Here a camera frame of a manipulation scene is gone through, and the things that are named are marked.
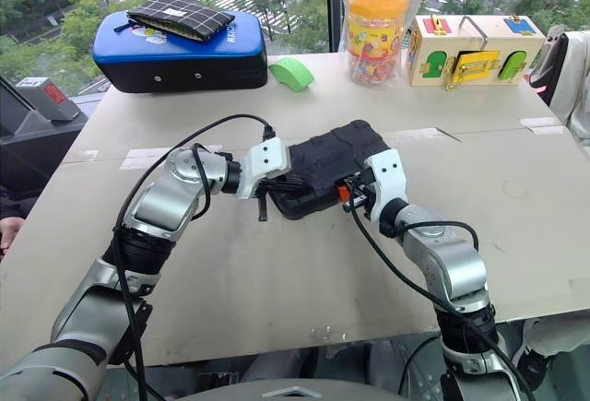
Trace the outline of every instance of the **cardboard surface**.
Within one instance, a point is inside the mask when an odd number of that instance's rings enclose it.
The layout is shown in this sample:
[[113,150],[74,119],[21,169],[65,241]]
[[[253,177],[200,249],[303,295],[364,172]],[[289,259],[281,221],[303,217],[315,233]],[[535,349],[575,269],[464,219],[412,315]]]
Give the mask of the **cardboard surface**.
[[[477,230],[498,321],[590,307],[590,162],[569,134],[383,134],[400,150],[409,200]],[[141,174],[122,162],[62,165],[0,265],[3,369],[48,341],[54,317],[104,252]],[[188,228],[148,298],[147,365],[436,328],[431,304],[385,269],[339,206],[300,221],[268,210],[259,223],[255,200],[217,195]],[[401,248],[372,233],[424,285]]]

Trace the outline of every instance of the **green sponge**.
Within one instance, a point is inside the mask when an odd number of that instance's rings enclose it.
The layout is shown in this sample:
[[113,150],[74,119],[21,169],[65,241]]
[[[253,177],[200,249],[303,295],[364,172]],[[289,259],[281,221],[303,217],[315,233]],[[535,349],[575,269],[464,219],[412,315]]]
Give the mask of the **green sponge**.
[[281,58],[268,68],[279,83],[285,83],[295,92],[313,82],[310,70],[302,62],[291,57]]

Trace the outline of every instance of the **tape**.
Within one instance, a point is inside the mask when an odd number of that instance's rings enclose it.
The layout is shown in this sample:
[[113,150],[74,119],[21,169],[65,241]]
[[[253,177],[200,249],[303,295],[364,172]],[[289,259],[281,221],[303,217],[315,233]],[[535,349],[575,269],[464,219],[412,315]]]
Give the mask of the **tape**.
[[96,161],[96,158],[99,156],[99,151],[96,149],[92,150],[80,150],[78,152],[78,160],[79,162],[88,162],[88,161]]
[[[219,152],[222,145],[209,145],[205,148],[210,152]],[[143,149],[131,149],[121,163],[119,171],[130,171],[132,169],[147,169],[158,159],[170,150],[169,147],[149,147]]]
[[443,131],[440,127],[423,127],[420,129],[407,129],[405,131],[395,131],[382,134],[383,140],[385,141],[401,140],[407,138],[438,138],[441,136],[448,136],[454,141],[461,143],[459,138],[449,134],[446,131]]
[[537,136],[565,132],[565,126],[556,117],[523,118],[520,124]]

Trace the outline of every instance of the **black cable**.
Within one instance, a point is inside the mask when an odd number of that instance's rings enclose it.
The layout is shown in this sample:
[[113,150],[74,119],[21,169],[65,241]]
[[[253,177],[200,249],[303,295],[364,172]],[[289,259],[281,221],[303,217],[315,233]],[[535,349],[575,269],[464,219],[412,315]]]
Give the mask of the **black cable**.
[[112,254],[114,257],[115,267],[117,269],[117,276],[121,284],[121,294],[123,302],[127,311],[127,318],[131,327],[131,336],[133,337],[134,352],[136,355],[137,367],[137,391],[139,393],[139,401],[148,401],[148,383],[146,382],[146,370],[144,368],[144,355],[141,349],[141,335],[136,322],[136,312],[133,308],[133,301],[127,278],[125,276],[125,267],[123,258],[121,257],[121,228],[114,228],[114,235],[112,237]]
[[[131,365],[131,363],[129,361],[125,362],[125,368],[129,372],[129,374],[133,377],[133,379],[137,381],[137,372],[133,368],[133,366]],[[156,398],[158,401],[166,401],[166,398],[164,398],[162,395],[160,395],[158,393],[158,391],[156,389],[154,389],[151,385],[146,383],[146,387],[148,389],[147,392],[150,395],[152,395],[154,398]]]
[[430,338],[426,338],[422,341],[419,346],[412,352],[409,358],[406,361],[406,365],[404,366],[404,370],[402,370],[402,377],[399,380],[399,387],[397,388],[397,394],[402,395],[402,390],[404,389],[404,383],[406,382],[407,378],[407,371],[409,370],[409,365],[411,364],[412,360],[419,354],[419,352],[428,346],[432,341],[437,339],[437,336],[431,336]]
[[209,185],[209,180],[207,179],[207,174],[205,173],[205,168],[203,167],[203,161],[201,161],[201,157],[199,156],[199,148],[205,149],[202,145],[194,143],[191,147],[191,151],[193,152],[193,158],[195,159],[196,167],[199,170],[201,184],[203,184],[203,189],[205,189],[205,206],[198,214],[191,218],[191,221],[195,221],[196,219],[203,217],[209,210],[209,206],[211,206],[211,186]]
[[476,234],[475,229],[469,226],[467,223],[462,221],[446,221],[446,220],[437,220],[437,221],[421,221],[420,223],[412,223],[407,224],[406,226],[402,226],[396,236],[403,235],[404,232],[408,230],[412,230],[415,228],[426,228],[432,226],[455,226],[457,228],[463,228],[471,234],[471,238],[473,239],[473,248],[478,251],[479,250],[479,238]]
[[467,318],[463,314],[461,314],[455,307],[453,307],[447,301],[441,300],[440,298],[432,295],[427,290],[421,288],[419,285],[414,283],[411,279],[406,277],[397,267],[395,267],[395,265],[391,262],[391,260],[384,253],[384,251],[379,247],[377,242],[372,238],[371,234],[366,230],[366,228],[360,222],[359,214],[357,213],[357,209],[354,207],[354,201],[353,201],[354,200],[354,191],[357,189],[358,181],[359,181],[359,179],[357,178],[353,182],[352,186],[350,187],[350,199],[348,200],[348,205],[350,206],[350,213],[352,214],[352,217],[354,218],[355,222],[357,223],[357,226],[358,226],[360,232],[363,234],[363,236],[365,237],[367,242],[369,242],[369,244],[371,245],[373,250],[379,255],[379,257],[382,259],[382,261],[385,263],[385,265],[389,268],[389,270],[391,270],[394,273],[394,275],[396,277],[398,277],[404,284],[406,284],[411,289],[415,290],[417,293],[422,295],[424,298],[437,304],[441,308],[445,309],[448,313],[452,313],[457,318],[460,318],[461,320],[463,320],[469,326],[469,328],[471,330],[473,330],[481,338],[481,340],[486,344],[486,346],[491,348],[500,357],[500,359],[504,362],[504,364],[506,364],[508,369],[510,369],[510,371],[514,374],[516,379],[521,384],[522,388],[525,390],[526,397],[529,399],[529,401],[536,401],[535,396],[533,395],[533,392],[531,392],[531,389],[528,386],[528,383],[526,382],[523,375],[518,371],[518,369],[516,369],[516,367],[513,365],[512,361],[510,360],[510,358],[508,358],[506,356],[506,354],[504,352],[502,352],[502,350],[498,347],[497,344],[495,344],[491,339],[489,339],[488,336],[486,334],[484,334],[481,331],[481,329],[479,329],[478,326],[473,324],[473,322],[469,318]]
[[[186,143],[191,141],[193,138],[200,136],[201,134],[208,131],[209,129],[219,126],[220,124],[226,123],[229,120],[235,120],[237,118],[249,118],[249,119],[256,120],[257,122],[260,122],[261,124],[263,124],[265,127],[264,139],[275,135],[275,132],[274,132],[272,126],[266,120],[264,120],[256,115],[252,115],[250,113],[236,113],[234,115],[229,115],[227,117],[221,118],[212,124],[208,124],[207,126],[190,134],[183,141],[181,141],[176,146],[174,146],[170,150],[168,150],[164,155],[162,155],[149,168],[147,168],[147,170],[141,175],[141,177],[139,177],[139,180],[137,180],[136,184],[133,186],[133,188],[129,192],[129,195],[125,198],[125,200],[121,206],[121,209],[119,210],[119,214],[117,215],[117,219],[115,221],[114,228],[113,228],[114,234],[112,237],[112,254],[113,254],[113,259],[115,262],[115,267],[117,269],[117,277],[119,278],[119,283],[121,284],[121,294],[123,296],[125,310],[127,311],[127,317],[129,318],[129,325],[131,327],[131,334],[132,334],[133,342],[134,342],[134,353],[136,356],[136,376],[137,376],[136,379],[137,379],[137,386],[138,386],[137,390],[139,392],[139,400],[140,401],[148,401],[148,390],[147,390],[148,384],[146,382],[146,369],[144,366],[143,351],[141,348],[141,335],[139,335],[139,329],[138,329],[137,323],[136,323],[136,315],[135,315],[135,311],[133,308],[133,300],[132,300],[131,292],[129,291],[127,279],[124,274],[125,264],[124,264],[123,258],[121,256],[121,230],[123,228],[123,221],[124,221],[125,213],[127,212],[127,209],[131,205],[131,202],[133,201],[134,197],[137,194],[137,191],[139,190],[141,185],[144,183],[144,181],[148,178],[148,176],[155,169],[157,169],[157,167],[163,161],[166,160],[166,158],[170,155],[170,153],[174,149],[184,146]],[[197,157],[197,159],[195,159],[195,162],[198,163],[197,160],[200,161],[200,159],[198,157]],[[204,173],[201,174],[201,172],[199,172],[199,175],[202,175],[202,177],[201,177],[202,179],[205,176]]]

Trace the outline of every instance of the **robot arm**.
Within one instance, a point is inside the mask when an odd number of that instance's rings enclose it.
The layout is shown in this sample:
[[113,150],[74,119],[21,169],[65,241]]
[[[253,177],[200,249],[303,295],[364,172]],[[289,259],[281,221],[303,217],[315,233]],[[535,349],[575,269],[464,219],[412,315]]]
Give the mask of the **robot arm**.
[[[365,167],[358,177],[360,192],[353,198],[354,206],[365,206],[365,215],[372,225],[382,235],[397,239],[407,258],[422,271],[428,292],[445,305],[434,304],[448,366],[441,379],[444,399],[520,401],[513,373],[466,322],[469,319],[498,344],[500,338],[477,239],[473,243],[463,240],[452,226],[420,226],[444,221],[429,210],[406,202],[406,176],[397,150],[369,157]],[[462,316],[448,312],[449,307]]]
[[[207,184],[201,181],[195,155]],[[169,154],[163,173],[124,216],[119,234],[124,275],[141,334],[151,313],[143,297],[156,286],[159,271],[207,186],[213,195],[223,192],[248,199],[255,196],[261,180],[289,170],[289,151],[277,137],[252,147],[239,162],[228,154],[196,147],[179,147]],[[113,258],[114,240],[92,264],[55,320],[51,342],[0,376],[3,399],[95,399],[107,364],[129,359],[133,338]]]

